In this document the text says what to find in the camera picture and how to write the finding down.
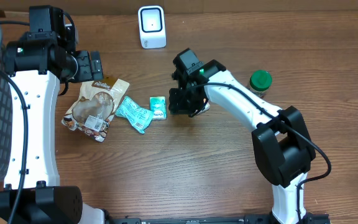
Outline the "small orange sachet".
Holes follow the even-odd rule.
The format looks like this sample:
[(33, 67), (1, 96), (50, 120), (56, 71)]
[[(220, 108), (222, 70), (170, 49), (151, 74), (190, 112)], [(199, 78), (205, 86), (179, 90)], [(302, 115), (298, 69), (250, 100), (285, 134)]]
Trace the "small orange sachet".
[(206, 105), (204, 106), (204, 108), (198, 113), (198, 114), (202, 114), (202, 113), (205, 113), (209, 110), (210, 108), (210, 104), (209, 103), (206, 103)]

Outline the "small green white sachet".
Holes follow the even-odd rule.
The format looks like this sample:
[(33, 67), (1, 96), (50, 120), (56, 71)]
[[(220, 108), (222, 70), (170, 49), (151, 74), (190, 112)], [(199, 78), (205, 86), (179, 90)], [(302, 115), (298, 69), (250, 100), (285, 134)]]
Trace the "small green white sachet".
[(165, 120), (167, 118), (166, 98), (164, 96), (151, 96), (150, 110), (153, 112), (153, 120)]

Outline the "brown cookie bag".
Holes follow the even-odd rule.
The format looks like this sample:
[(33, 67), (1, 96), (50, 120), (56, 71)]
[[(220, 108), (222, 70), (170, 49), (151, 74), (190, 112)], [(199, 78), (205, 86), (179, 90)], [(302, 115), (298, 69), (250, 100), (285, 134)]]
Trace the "brown cookie bag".
[(129, 86), (128, 82), (114, 77), (83, 82), (79, 97), (65, 113), (62, 124), (103, 142)]

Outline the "teal snack packet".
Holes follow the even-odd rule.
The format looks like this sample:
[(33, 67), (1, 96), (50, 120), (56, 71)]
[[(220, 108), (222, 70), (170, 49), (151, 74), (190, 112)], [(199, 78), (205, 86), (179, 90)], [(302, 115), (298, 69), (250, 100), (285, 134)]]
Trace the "teal snack packet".
[(131, 126), (141, 134), (145, 134), (145, 129), (148, 128), (153, 118), (152, 111), (140, 107), (128, 96), (124, 97), (115, 115), (127, 119)]

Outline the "green lid seasoning jar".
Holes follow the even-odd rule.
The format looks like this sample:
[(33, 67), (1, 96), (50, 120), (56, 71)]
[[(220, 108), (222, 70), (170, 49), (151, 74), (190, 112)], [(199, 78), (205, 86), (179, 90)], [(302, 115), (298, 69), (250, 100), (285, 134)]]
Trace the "green lid seasoning jar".
[(257, 70), (249, 78), (247, 88), (255, 95), (263, 98), (272, 85), (272, 76), (268, 71)]

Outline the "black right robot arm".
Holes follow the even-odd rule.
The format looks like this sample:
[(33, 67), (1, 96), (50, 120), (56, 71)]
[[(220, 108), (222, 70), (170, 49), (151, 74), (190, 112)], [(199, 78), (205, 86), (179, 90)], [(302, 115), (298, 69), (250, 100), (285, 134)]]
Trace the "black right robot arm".
[(191, 49), (174, 59), (169, 91), (171, 114), (194, 117), (216, 103), (237, 118), (252, 135), (255, 163), (273, 188), (271, 223), (309, 223), (303, 205), (303, 184), (316, 157), (301, 113), (267, 103), (239, 83), (216, 60), (203, 63)]

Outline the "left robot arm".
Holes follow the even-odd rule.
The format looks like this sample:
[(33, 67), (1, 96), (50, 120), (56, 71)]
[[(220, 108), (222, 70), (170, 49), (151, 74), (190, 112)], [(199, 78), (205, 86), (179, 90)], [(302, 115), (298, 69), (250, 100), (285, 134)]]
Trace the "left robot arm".
[(98, 52), (76, 49), (69, 13), (29, 9), (29, 31), (8, 43), (4, 68), (12, 96), (11, 154), (0, 218), (8, 223), (109, 223), (109, 213), (85, 204), (76, 186), (60, 185), (55, 158), (55, 107), (70, 83), (103, 78)]

